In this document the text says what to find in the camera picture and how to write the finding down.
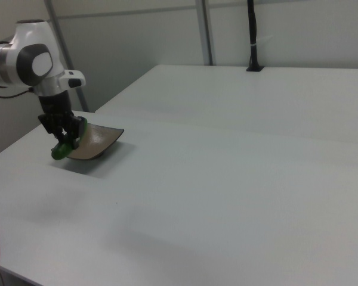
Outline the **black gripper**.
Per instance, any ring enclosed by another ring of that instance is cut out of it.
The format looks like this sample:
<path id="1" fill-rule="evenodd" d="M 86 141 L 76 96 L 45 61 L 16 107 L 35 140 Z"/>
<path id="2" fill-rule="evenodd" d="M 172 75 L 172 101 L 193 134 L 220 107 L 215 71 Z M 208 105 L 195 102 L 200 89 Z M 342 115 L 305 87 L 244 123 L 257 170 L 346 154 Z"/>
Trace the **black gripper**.
<path id="1" fill-rule="evenodd" d="M 63 91 L 57 95 L 38 96 L 38 99 L 44 112 L 38 119 L 47 133 L 53 134 L 62 145 L 66 127 L 67 143 L 71 148 L 78 148 L 84 134 L 84 118 L 74 116 L 69 93 Z"/>

